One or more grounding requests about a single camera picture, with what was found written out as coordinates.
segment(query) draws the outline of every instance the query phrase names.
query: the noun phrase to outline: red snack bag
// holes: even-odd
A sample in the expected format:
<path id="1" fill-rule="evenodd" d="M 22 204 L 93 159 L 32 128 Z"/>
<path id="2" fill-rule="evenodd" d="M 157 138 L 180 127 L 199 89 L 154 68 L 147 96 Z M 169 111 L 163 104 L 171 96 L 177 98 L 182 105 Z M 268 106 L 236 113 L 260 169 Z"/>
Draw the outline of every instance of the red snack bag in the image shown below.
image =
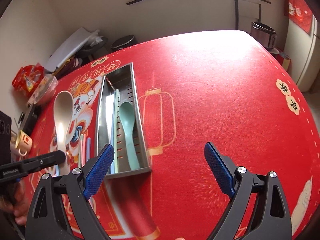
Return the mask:
<path id="1" fill-rule="evenodd" d="M 39 63 L 20 68 L 15 78 L 12 80 L 12 86 L 15 90 L 21 91 L 25 97 L 29 98 L 40 84 L 44 77 L 44 67 Z"/>

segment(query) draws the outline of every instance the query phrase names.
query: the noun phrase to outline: mug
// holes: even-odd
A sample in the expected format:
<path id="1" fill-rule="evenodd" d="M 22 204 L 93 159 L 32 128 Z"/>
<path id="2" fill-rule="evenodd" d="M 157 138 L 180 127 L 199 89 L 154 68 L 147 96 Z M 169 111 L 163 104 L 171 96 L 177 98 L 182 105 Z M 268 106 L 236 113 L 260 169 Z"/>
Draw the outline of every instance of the mug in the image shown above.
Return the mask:
<path id="1" fill-rule="evenodd" d="M 16 149 L 21 156 L 26 156 L 32 147 L 32 139 L 24 131 L 20 130 L 16 140 Z"/>

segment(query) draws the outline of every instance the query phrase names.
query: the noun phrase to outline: trash can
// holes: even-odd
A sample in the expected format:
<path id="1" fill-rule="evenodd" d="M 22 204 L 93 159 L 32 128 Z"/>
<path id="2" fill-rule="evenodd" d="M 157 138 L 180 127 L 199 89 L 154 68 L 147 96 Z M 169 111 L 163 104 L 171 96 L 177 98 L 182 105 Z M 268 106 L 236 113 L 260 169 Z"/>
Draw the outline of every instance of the trash can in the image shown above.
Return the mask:
<path id="1" fill-rule="evenodd" d="M 136 37 L 131 34 L 125 37 L 122 37 L 118 40 L 116 40 L 112 45 L 111 49 L 113 52 L 130 47 L 132 45 L 138 44 Z"/>

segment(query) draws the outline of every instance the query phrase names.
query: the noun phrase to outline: black lid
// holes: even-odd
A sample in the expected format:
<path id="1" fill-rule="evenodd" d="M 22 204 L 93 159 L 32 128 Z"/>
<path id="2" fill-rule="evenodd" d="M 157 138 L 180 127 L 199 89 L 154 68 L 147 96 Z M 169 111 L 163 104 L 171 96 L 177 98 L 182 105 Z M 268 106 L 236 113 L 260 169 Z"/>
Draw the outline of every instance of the black lid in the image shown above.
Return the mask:
<path id="1" fill-rule="evenodd" d="M 121 47 L 127 43 L 129 43 L 130 41 L 132 41 L 134 39 L 134 35 L 128 35 L 122 38 L 119 38 L 118 40 L 116 40 L 114 43 L 112 43 L 111 48 L 112 49 L 116 49 L 118 47 Z"/>
<path id="2" fill-rule="evenodd" d="M 251 26 L 253 28 L 259 29 L 264 31 L 265 33 L 269 33 L 269 34 L 277 34 L 276 31 L 274 29 L 272 29 L 271 27 L 269 27 L 268 25 L 265 25 L 263 23 L 259 23 L 259 22 L 253 22 L 251 24 Z"/>

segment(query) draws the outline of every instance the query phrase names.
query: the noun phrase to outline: blue gripper pad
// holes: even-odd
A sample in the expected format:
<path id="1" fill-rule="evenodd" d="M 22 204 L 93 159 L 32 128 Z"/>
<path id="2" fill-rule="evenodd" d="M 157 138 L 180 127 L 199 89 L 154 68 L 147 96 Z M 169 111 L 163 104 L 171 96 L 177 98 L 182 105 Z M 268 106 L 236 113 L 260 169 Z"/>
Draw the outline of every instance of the blue gripper pad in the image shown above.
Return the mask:
<path id="1" fill-rule="evenodd" d="M 101 150 L 100 154 L 97 156 L 97 161 L 88 172 L 85 178 L 85 188 L 83 195 L 86 199 L 89 199 L 92 195 L 98 192 L 98 189 L 107 174 L 111 163 L 115 157 L 113 147 L 110 144 Z"/>
<path id="2" fill-rule="evenodd" d="M 204 146 L 204 157 L 217 180 L 222 193 L 232 198 L 235 194 L 234 178 L 228 170 L 227 166 L 221 159 L 218 151 L 210 143 L 206 143 Z"/>

